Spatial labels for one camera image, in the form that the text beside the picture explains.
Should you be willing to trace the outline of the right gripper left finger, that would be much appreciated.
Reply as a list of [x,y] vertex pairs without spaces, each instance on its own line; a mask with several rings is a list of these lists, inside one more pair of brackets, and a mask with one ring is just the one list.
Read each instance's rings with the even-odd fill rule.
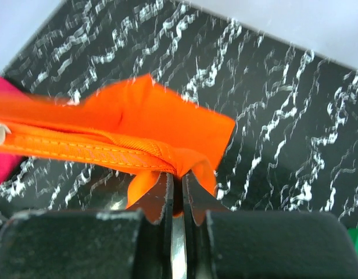
[[173,177],[126,210],[31,210],[0,229],[0,278],[171,278]]

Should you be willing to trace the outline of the orange t shirt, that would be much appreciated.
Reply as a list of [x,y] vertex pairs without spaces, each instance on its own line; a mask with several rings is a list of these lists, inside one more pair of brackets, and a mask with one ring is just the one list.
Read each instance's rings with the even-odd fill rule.
[[232,118],[184,101],[146,74],[119,81],[78,105],[0,90],[0,153],[96,164],[134,175],[132,206],[161,173],[192,172],[217,195],[215,170]]

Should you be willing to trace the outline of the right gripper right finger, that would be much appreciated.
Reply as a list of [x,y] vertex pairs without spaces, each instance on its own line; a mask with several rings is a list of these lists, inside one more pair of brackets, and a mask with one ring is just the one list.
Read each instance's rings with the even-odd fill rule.
[[182,178],[188,278],[358,278],[345,227],[322,212],[230,211]]

